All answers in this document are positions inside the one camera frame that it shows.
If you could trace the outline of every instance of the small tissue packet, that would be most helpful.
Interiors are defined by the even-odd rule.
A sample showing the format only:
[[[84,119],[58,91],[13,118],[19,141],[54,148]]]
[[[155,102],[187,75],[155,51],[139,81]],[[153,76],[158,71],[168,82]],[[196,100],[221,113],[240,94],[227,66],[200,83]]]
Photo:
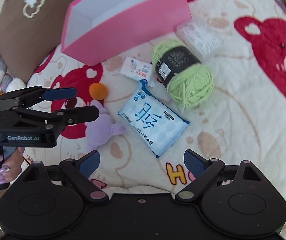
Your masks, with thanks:
[[[218,33],[199,17],[179,25],[177,32],[201,62],[224,44]]]
[[[152,64],[145,63],[135,58],[126,57],[120,73],[136,81],[146,79],[149,87],[155,87],[157,76]]]
[[[141,80],[133,95],[118,112],[158,158],[180,137],[189,122],[158,101]]]

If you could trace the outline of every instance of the blue wet wipes pack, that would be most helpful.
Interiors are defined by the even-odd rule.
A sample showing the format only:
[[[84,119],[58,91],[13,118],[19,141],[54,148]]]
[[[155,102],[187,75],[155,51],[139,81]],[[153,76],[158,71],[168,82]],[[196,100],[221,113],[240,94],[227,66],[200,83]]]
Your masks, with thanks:
[[[118,112],[141,136],[156,157],[165,152],[189,122],[158,101],[141,80],[137,89]]]

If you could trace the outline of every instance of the orange ball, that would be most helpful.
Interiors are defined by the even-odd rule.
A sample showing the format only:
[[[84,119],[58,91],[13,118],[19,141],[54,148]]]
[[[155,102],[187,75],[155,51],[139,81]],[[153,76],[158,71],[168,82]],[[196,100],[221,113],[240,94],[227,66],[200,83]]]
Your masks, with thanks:
[[[89,87],[90,96],[95,100],[103,100],[107,97],[107,87],[101,83],[93,83]]]

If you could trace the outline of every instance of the green yarn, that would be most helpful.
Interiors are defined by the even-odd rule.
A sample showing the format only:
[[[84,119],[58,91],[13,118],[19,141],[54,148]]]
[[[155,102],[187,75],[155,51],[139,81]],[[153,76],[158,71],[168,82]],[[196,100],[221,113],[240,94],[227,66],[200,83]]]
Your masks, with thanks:
[[[178,40],[165,40],[153,48],[152,63],[155,67],[163,55],[171,49],[185,46]],[[213,91],[212,71],[203,64],[194,64],[181,73],[176,74],[166,88],[169,95],[181,111],[197,106],[206,100]]]

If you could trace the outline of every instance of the human hand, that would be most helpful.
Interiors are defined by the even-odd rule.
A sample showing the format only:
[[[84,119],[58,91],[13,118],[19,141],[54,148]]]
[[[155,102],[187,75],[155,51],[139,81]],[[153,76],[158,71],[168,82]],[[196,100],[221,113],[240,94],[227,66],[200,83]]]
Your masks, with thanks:
[[[22,172],[21,165],[24,162],[24,158],[22,156],[24,150],[25,148],[16,148],[15,152],[13,152],[13,154],[4,161],[0,168],[0,185],[15,180]]]

